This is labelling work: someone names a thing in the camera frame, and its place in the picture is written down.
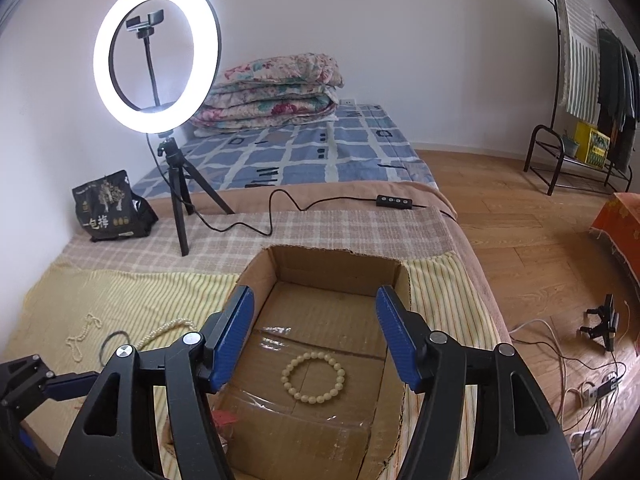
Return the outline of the dark blue hoop bangle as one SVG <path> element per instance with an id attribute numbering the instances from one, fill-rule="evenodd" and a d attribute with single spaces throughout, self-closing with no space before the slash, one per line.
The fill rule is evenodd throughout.
<path id="1" fill-rule="evenodd" d="M 104 368 L 112 354 L 123 344 L 131 344 L 131 338 L 126 330 L 114 330 L 109 333 L 99 348 L 98 359 L 100 367 Z"/>

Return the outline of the red jewelry item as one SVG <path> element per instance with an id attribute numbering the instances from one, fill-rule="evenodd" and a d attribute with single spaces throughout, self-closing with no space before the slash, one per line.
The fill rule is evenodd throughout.
<path id="1" fill-rule="evenodd" d="M 234 427 L 238 422 L 238 416 L 225 410 L 213 408 L 212 419 L 218 436 L 225 441 L 230 441 L 233 436 Z"/>

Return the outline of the yellow striped blanket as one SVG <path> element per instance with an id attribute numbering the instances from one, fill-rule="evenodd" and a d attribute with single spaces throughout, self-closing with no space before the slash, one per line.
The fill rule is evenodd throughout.
<path id="1" fill-rule="evenodd" d="M 407 309 L 465 346 L 489 350 L 499 343 L 501 336 L 486 301 L 457 254 L 445 252 L 399 262 L 409 277 Z M 177 333 L 162 333 L 160 326 L 175 320 L 203 325 L 224 306 L 232 290 L 242 285 L 243 271 L 129 273 L 56 264 L 28 293 L 6 358 L 37 353 L 48 367 L 63 374 L 97 368 L 100 345 L 114 330 L 126 330 L 131 342 L 140 347 L 167 346 Z M 346 376 L 336 359 L 313 351 L 292 359 L 281 378 L 294 398 L 322 404 L 340 394 Z M 404 387 L 396 452 L 387 478 L 379 479 L 398 473 L 420 406 L 420 399 Z"/>

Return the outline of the black snack bag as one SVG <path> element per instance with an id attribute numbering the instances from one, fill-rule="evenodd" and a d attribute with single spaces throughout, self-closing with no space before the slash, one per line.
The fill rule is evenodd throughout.
<path id="1" fill-rule="evenodd" d="M 147 237 L 157 214 L 130 186 L 128 174 L 119 170 L 72 189 L 76 218 L 93 242 Z"/>

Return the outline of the cardboard box tray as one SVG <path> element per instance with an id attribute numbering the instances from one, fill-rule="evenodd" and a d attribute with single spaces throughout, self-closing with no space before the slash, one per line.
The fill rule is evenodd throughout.
<path id="1" fill-rule="evenodd" d="M 387 478 L 402 422 L 404 386 L 375 310 L 388 285 L 410 301 L 393 259 L 347 250 L 272 246 L 239 278 L 254 292 L 253 326 L 233 375 L 208 400 L 226 422 L 238 479 Z M 345 370 L 333 400 L 308 404 L 281 376 L 292 359 L 326 352 Z"/>

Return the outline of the beige plaid blanket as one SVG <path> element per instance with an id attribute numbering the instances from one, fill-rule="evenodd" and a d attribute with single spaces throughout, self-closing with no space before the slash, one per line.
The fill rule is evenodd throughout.
<path id="1" fill-rule="evenodd" d="M 55 262 L 81 270 L 223 274 L 242 272 L 258 252 L 274 245 L 344 249 L 396 260 L 456 249 L 446 217 L 434 208 L 287 211 L 276 212 L 271 219 L 270 237 L 242 226 L 215 232 L 201 221 L 189 221 L 190 252 L 185 257 L 170 219 L 160 220 L 150 236 L 132 240 L 93 243 L 77 234 Z"/>

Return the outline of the orange cloth covered table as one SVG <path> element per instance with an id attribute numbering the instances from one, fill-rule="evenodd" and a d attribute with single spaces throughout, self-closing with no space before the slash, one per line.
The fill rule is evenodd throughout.
<path id="1" fill-rule="evenodd" d="M 639 284 L 640 272 L 639 208 L 639 193 L 614 193 L 591 225 L 594 232 L 608 238 L 636 284 Z"/>

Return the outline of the black tripod stand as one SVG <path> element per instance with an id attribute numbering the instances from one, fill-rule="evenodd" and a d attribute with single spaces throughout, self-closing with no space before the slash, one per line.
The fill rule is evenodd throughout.
<path id="1" fill-rule="evenodd" d="M 225 213 L 234 214 L 232 208 L 214 190 L 205 177 L 189 162 L 182 149 L 178 147 L 177 141 L 171 133 L 163 133 L 160 144 L 156 149 L 158 156 L 164 156 L 167 162 L 168 176 L 167 185 L 171 195 L 171 207 L 178 235 L 180 252 L 183 257 L 189 255 L 190 247 L 188 236 L 186 235 L 186 220 L 184 215 L 192 216 L 196 214 L 194 203 L 188 188 L 187 178 L 195 181 L 201 189 L 214 201 L 214 203 Z"/>

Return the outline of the black clothes rack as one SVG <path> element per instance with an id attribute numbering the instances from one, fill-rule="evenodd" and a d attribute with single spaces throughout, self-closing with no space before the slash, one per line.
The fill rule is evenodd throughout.
<path id="1" fill-rule="evenodd" d="M 612 164 L 612 162 L 609 162 L 608 160 L 605 161 L 603 169 L 589 166 L 585 162 L 580 162 L 575 157 L 568 156 L 567 152 L 565 151 L 564 136 L 561 136 L 554 130 L 556 115 L 558 114 L 560 102 L 563 49 L 558 0 L 548 0 L 548 3 L 551 4 L 555 17 L 554 36 L 556 63 L 552 111 L 549 125 L 538 124 L 533 128 L 532 133 L 530 134 L 523 171 L 531 171 L 535 177 L 540 179 L 541 182 L 547 187 L 546 194 L 548 196 L 552 196 L 557 188 L 577 192 L 597 193 L 600 195 L 617 193 L 618 188 L 616 188 L 616 186 L 611 183 L 612 178 L 625 182 L 626 185 L 623 188 L 623 192 L 629 192 L 632 182 L 634 182 L 634 170 L 632 170 L 630 165 L 627 166 L 626 170 L 622 171 L 617 169 Z M 554 166 L 551 169 L 536 167 L 533 165 L 533 157 L 536 148 L 541 148 L 553 158 Z M 603 174 L 604 178 L 595 178 L 588 176 L 588 174 L 575 174 L 574 172 L 566 171 L 563 169 L 563 165 L 566 162 L 580 169 L 594 171 L 597 174 Z M 599 187 L 594 190 L 593 188 L 581 188 L 580 186 L 576 186 L 574 184 L 562 184 L 559 183 L 559 177 L 561 176 L 574 177 L 576 179 L 584 181 L 596 182 Z"/>

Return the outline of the small green pot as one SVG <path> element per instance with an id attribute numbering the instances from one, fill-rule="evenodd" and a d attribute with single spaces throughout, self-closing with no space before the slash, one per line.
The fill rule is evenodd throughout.
<path id="1" fill-rule="evenodd" d="M 580 144 L 572 136 L 570 136 L 567 131 L 564 131 L 564 134 L 562 136 L 562 143 L 565 156 L 571 159 L 576 159 Z"/>

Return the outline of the yellow box on rack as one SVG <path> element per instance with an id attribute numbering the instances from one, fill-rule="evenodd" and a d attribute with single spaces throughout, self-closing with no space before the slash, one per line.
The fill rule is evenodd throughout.
<path id="1" fill-rule="evenodd" d="M 611 140 L 592 125 L 578 122 L 574 132 L 574 142 L 578 144 L 576 159 L 591 167 L 602 169 L 608 156 Z"/>

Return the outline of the blue checked bed sheet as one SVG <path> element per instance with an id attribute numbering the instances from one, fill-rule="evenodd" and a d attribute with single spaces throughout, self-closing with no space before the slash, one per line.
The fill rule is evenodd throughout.
<path id="1" fill-rule="evenodd" d="M 186 159 L 216 190 L 435 178 L 382 106 L 341 105 L 334 120 L 194 138 Z"/>

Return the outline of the black phone holder clamp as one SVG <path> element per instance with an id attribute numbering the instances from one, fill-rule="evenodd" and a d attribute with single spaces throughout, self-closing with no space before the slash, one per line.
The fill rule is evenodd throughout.
<path id="1" fill-rule="evenodd" d="M 128 18 L 125 22 L 126 31 L 134 32 L 139 39 L 151 37 L 155 32 L 155 27 L 163 23 L 165 13 L 163 9 L 149 13 L 144 20 L 140 15 Z"/>

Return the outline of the dark hanging clothes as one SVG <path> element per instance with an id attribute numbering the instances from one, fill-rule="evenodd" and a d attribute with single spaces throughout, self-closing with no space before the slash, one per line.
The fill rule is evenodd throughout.
<path id="1" fill-rule="evenodd" d="M 639 66 L 608 28 L 598 29 L 600 82 L 598 130 L 610 139 L 608 160 L 626 171 L 639 122 Z"/>

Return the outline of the striped white towel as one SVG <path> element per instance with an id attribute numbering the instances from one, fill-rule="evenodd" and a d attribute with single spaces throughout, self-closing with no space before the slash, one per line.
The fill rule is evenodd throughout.
<path id="1" fill-rule="evenodd" d="M 594 125 L 599 115 L 600 52 L 596 14 L 584 0 L 558 0 L 562 38 L 561 105 Z"/>

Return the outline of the folded floral quilt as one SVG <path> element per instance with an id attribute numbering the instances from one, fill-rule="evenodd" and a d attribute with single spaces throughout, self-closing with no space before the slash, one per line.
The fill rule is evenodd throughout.
<path id="1" fill-rule="evenodd" d="M 324 53 L 260 58 L 222 72 L 190 118 L 199 136 L 303 125 L 334 114 L 344 79 Z"/>

